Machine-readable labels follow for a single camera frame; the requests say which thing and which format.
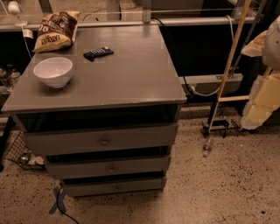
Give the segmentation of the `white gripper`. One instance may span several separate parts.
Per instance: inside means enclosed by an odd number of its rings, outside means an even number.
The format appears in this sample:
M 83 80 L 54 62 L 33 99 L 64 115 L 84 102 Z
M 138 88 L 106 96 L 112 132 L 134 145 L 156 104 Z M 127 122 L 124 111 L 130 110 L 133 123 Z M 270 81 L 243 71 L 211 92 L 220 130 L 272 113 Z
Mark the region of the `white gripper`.
M 264 77 L 259 75 L 252 87 L 253 104 L 247 104 L 242 112 L 241 127 L 256 130 L 280 108 L 280 71 Z

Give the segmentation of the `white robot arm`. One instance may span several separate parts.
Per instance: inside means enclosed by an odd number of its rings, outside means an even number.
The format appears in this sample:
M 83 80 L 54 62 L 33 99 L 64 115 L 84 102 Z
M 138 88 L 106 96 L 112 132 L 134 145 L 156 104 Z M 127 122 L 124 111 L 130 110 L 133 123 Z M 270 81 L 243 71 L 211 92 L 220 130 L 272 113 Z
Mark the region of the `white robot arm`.
M 280 108 L 280 16 L 241 50 L 249 57 L 262 57 L 262 63 L 272 69 L 268 76 L 258 75 L 242 112 L 241 127 L 255 130 Z

